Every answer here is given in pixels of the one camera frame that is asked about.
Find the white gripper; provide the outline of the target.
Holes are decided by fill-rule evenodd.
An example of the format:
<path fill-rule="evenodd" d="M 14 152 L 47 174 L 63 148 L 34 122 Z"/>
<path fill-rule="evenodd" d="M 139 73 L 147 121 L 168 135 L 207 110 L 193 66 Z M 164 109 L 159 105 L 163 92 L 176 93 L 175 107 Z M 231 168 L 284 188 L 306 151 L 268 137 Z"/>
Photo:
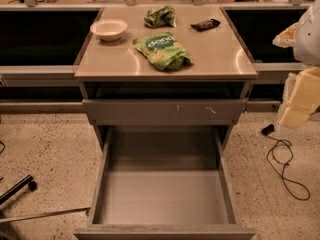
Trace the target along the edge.
<path fill-rule="evenodd" d="M 315 0 L 298 23 L 278 34 L 272 44 L 281 48 L 294 46 L 296 60 L 306 65 L 320 66 L 320 0 Z M 313 67 L 299 74 L 290 73 L 285 81 L 278 124 L 289 129 L 299 128 L 319 106 L 320 68 Z"/>

